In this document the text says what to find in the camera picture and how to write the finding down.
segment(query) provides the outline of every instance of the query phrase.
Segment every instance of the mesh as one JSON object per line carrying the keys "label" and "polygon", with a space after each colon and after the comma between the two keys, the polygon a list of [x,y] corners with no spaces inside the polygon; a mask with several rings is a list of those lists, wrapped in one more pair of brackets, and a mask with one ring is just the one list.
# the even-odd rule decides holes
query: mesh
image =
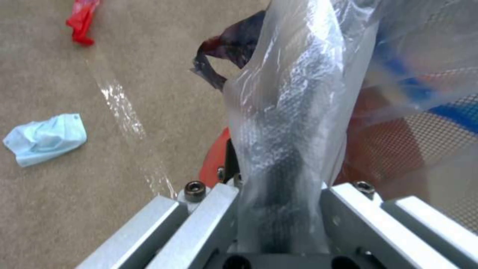
{"label": "mesh", "polygon": [[[386,102],[379,96],[361,96],[354,114],[370,107],[370,100],[374,104]],[[462,180],[459,175],[447,179],[465,191],[434,204],[429,184],[435,184],[436,193],[450,192],[445,190],[448,185],[436,186],[437,181],[427,174],[435,165],[478,146],[478,94],[416,115],[364,126],[352,117],[346,158],[337,183],[365,180],[374,184],[385,199],[416,195],[478,233],[477,181]]]}

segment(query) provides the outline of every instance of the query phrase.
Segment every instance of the orange object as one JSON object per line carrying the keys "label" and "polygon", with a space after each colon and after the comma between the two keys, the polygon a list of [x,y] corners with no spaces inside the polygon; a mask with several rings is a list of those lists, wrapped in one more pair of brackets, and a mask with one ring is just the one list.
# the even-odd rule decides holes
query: orange object
{"label": "orange object", "polygon": [[225,128],[204,158],[203,166],[199,171],[199,180],[210,188],[219,182],[217,170],[225,165],[226,148],[230,138],[229,128]]}

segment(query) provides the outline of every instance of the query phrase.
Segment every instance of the hole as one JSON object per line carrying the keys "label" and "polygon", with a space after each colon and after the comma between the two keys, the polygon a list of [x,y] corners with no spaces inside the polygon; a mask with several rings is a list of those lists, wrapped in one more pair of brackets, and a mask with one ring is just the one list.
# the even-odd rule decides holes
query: hole
{"label": "hole", "polygon": [[222,269],[252,269],[252,265],[243,256],[233,255],[224,262]]}
{"label": "hole", "polygon": [[188,185],[188,189],[190,191],[194,191],[194,192],[199,191],[201,189],[201,184],[196,183],[196,182],[191,183],[191,184]]}
{"label": "hole", "polygon": [[345,256],[335,257],[331,266],[332,269],[360,269],[352,259]]}
{"label": "hole", "polygon": [[366,191],[371,189],[371,186],[365,182],[357,182],[357,187],[364,189]]}

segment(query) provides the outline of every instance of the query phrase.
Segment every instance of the bolt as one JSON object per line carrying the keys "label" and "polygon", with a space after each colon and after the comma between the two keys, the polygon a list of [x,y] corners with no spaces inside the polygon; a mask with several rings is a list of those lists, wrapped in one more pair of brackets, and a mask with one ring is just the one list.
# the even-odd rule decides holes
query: bolt
{"label": "bolt", "polygon": [[221,182],[224,182],[224,179],[226,179],[226,170],[222,166],[217,169],[217,179]]}
{"label": "bolt", "polygon": [[206,186],[200,181],[191,181],[184,187],[184,196],[190,202],[200,202],[206,196]]}
{"label": "bolt", "polygon": [[372,185],[368,184],[365,181],[357,181],[354,182],[353,185],[358,191],[367,196],[370,200],[373,200],[375,188]]}

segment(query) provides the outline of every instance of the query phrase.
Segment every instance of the screw head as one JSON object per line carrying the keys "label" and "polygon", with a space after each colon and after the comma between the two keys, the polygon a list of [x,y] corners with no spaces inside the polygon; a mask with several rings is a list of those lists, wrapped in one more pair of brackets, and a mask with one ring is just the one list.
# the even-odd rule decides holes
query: screw head
{"label": "screw head", "polygon": [[226,170],[222,166],[217,168],[217,179],[221,182],[224,182],[226,179]]}
{"label": "screw head", "polygon": [[184,196],[190,202],[200,202],[206,196],[206,186],[200,181],[191,181],[184,187]]}

